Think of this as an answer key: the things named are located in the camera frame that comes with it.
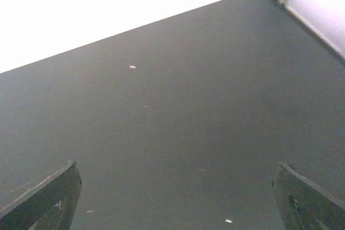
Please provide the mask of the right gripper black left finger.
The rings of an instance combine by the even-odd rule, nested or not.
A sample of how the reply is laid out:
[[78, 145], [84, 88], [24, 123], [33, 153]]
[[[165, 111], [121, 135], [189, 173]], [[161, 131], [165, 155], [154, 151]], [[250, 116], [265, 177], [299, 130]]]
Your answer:
[[1, 229], [70, 229], [82, 189], [69, 161], [1, 196]]

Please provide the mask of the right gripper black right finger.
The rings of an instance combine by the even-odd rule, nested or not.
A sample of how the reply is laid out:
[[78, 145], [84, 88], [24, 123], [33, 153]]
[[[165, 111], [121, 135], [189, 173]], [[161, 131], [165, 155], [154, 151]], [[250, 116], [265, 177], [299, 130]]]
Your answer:
[[344, 229], [344, 202], [279, 162], [272, 182], [286, 229]]

